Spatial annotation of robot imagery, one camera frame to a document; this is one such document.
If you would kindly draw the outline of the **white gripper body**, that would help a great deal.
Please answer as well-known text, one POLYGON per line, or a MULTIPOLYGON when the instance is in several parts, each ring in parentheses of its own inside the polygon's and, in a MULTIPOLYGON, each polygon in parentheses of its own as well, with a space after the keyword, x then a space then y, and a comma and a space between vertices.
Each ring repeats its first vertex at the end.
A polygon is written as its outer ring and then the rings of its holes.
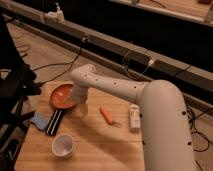
POLYGON ((71 91, 71 98, 78 104, 84 103, 88 97, 88 87, 74 84, 71 91))

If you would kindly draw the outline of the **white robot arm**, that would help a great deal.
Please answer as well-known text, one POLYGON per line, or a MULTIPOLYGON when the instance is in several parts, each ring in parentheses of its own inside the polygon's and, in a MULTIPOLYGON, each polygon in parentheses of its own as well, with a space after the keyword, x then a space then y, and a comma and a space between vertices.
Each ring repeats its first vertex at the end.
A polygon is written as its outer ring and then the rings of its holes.
POLYGON ((140 108, 145 171, 196 171, 195 155, 181 91, 171 82, 135 82, 95 73, 87 64, 71 71, 72 99, 87 100, 93 87, 140 108))

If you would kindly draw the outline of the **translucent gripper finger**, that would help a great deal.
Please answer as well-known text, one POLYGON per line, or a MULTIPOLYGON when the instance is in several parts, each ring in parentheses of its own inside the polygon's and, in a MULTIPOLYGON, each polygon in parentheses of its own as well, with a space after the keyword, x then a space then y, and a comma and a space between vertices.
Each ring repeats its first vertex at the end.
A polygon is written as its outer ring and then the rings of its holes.
POLYGON ((88 105, 86 102, 80 103, 78 105, 79 111, 83 117, 86 117, 88 114, 88 105))

